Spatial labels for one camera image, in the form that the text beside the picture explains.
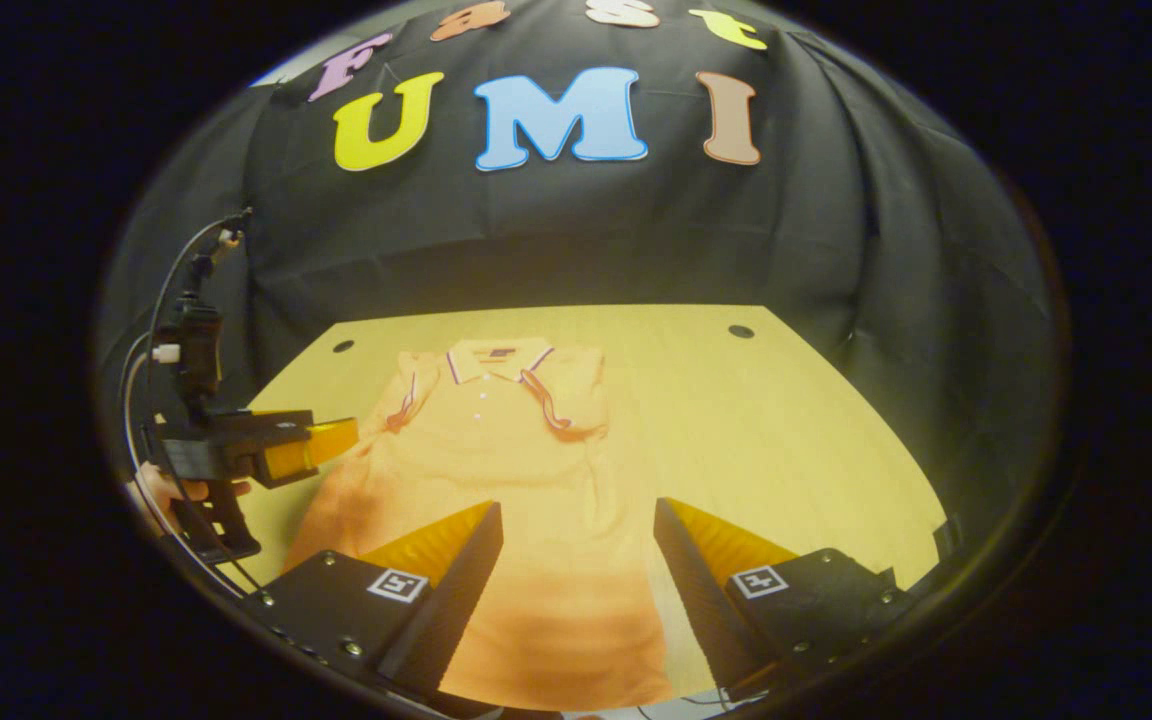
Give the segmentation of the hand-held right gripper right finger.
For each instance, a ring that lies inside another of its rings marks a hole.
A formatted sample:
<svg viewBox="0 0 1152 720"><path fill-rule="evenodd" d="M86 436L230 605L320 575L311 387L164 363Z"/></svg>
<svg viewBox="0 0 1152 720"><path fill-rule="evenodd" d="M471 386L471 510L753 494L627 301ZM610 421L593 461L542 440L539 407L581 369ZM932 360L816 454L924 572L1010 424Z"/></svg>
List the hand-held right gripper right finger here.
<svg viewBox="0 0 1152 720"><path fill-rule="evenodd" d="M799 555L676 498L658 498L653 535L710 674L732 700L813 683L914 605L892 571L835 548Z"/></svg>

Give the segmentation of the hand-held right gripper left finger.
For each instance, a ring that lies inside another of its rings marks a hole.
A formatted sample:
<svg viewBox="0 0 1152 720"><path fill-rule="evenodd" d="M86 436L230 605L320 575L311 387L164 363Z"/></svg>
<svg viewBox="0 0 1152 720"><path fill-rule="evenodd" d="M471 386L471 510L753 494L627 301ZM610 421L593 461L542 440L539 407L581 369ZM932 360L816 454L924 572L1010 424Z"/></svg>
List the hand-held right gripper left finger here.
<svg viewBox="0 0 1152 720"><path fill-rule="evenodd" d="M247 598L308 660L412 702L440 691L503 548L502 506L482 502L349 556L325 550Z"/></svg>

